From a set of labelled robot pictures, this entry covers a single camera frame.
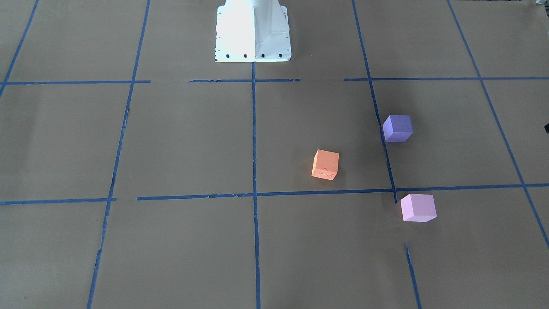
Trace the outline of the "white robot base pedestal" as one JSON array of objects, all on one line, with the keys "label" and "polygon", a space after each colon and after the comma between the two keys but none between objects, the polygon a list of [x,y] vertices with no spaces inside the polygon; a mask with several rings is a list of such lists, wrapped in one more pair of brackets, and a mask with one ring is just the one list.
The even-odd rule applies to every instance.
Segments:
[{"label": "white robot base pedestal", "polygon": [[292,59],[288,10],[278,0],[226,0],[216,17],[215,62]]}]

